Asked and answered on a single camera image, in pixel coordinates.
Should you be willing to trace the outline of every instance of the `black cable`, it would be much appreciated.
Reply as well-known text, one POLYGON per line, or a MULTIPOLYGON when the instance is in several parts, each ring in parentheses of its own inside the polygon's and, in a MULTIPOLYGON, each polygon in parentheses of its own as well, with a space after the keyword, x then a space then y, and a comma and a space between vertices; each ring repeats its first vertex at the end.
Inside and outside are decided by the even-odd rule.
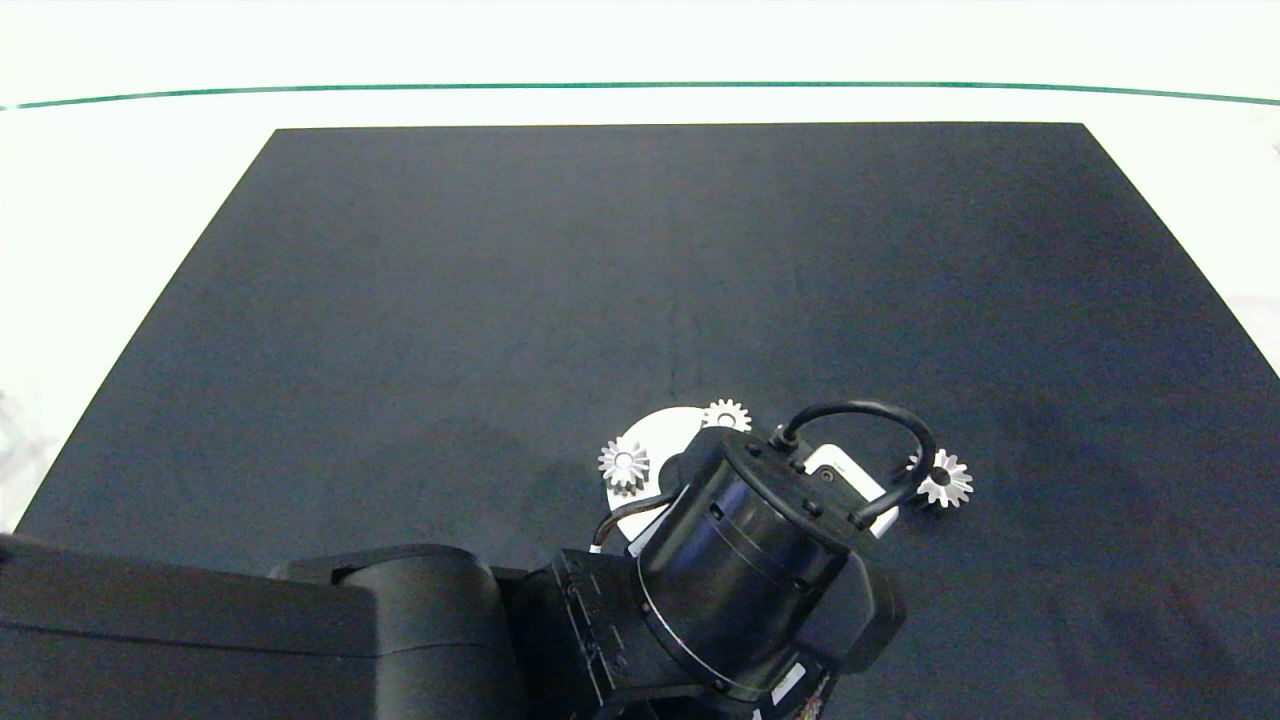
POLYGON ((896 405, 876 402, 874 400, 846 400, 844 402, 810 405, 797 413, 795 418, 791 418, 790 423, 778 427, 769 443, 783 452, 795 452, 796 447, 800 446, 800 438, 796 434, 800 428, 817 420, 818 418, 844 414, 876 415, 878 418, 893 420, 908 430, 911 430, 911 434, 915 436, 915 439, 919 443, 919 461, 916 461, 915 468, 911 468, 906 480, 858 510, 854 510, 850 515, 854 525, 859 529, 867 529, 876 521, 876 518, 879 518, 882 512, 899 505, 915 493, 915 488, 924 482, 929 470, 933 469, 932 460, 938 452, 938 446, 933 442, 933 433, 929 432, 924 420, 918 418, 915 413, 896 405))
POLYGON ((595 534, 591 536, 591 552, 600 552, 600 548, 604 547, 604 541, 609 537, 609 532, 613 530, 620 520, 627 515, 635 515, 636 512, 662 507, 663 505, 671 505, 677 497, 680 497, 680 493, 685 488, 678 487, 663 495, 655 495, 653 497, 628 502, 605 515, 604 519, 600 520, 600 524, 595 527, 595 534))

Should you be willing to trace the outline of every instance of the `metal gear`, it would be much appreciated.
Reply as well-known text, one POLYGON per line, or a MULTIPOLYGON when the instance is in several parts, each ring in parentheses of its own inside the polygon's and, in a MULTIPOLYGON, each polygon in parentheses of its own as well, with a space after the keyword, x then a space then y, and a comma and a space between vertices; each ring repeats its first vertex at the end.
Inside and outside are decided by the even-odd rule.
POLYGON ((640 443, 623 438, 611 439, 600 448, 600 473, 609 489, 617 495, 635 495, 644 487, 649 471, 649 454, 640 443))
POLYGON ((703 427, 733 428, 745 433, 751 429, 751 416, 746 414, 746 407, 742 407, 741 402, 721 398, 703 410, 703 427))
MULTIPOLYGON (((929 470, 929 475, 920 483, 915 495, 927 495, 929 505, 937 503, 942 507, 960 507, 961 502, 968 502, 969 495, 973 492, 973 477, 965 471, 969 466, 963 465, 959 460, 940 447, 933 459, 933 469, 929 470)), ((919 456, 913 455, 906 469, 911 470, 918 461, 919 456)))

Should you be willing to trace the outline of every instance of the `cylindrical motor housing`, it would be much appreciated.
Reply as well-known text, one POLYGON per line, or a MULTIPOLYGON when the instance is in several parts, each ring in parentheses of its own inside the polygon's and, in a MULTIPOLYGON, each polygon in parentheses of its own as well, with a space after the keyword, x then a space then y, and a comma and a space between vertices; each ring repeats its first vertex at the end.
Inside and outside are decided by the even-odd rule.
POLYGON ((859 498, 727 428, 704 429, 672 461, 689 488, 636 559, 636 600, 686 670, 756 702, 790 669, 796 633, 845 566, 859 498))

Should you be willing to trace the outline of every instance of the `black table surface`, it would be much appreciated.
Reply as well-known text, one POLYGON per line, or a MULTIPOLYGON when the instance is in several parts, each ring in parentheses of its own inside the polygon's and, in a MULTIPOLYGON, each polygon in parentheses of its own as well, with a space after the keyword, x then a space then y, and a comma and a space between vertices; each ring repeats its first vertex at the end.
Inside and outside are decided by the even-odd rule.
POLYGON ((881 543, 911 618, 831 717, 1280 712, 1280 380, 1076 124, 276 132, 19 532, 532 568, 640 416, 868 396, 977 489, 881 543))

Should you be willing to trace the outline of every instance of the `white label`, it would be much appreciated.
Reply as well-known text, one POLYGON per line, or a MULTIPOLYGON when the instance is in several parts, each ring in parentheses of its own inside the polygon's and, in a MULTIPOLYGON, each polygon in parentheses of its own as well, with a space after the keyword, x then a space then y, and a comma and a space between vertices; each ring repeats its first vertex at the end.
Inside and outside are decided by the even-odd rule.
POLYGON ((791 692, 791 688, 796 687, 796 683, 800 682, 800 678, 804 678, 804 665, 796 662, 795 665, 791 666, 790 670, 787 670, 787 674, 782 676, 782 682, 778 683, 778 687, 773 688, 774 707, 777 707, 777 705, 782 702, 782 698, 787 697, 787 693, 791 692))
MULTIPOLYGON (((879 487, 879 483, 873 480, 858 462, 854 462, 854 459, 849 454, 835 445, 823 445, 818 450, 814 450, 813 455, 804 461, 804 471, 813 473, 823 465, 829 465, 840 473, 840 477, 845 478, 867 502, 884 495, 884 488, 879 487)), ((876 518, 876 521, 869 528, 872 536, 879 539, 895 520, 897 520, 897 507, 890 507, 881 512, 879 518, 876 518)))

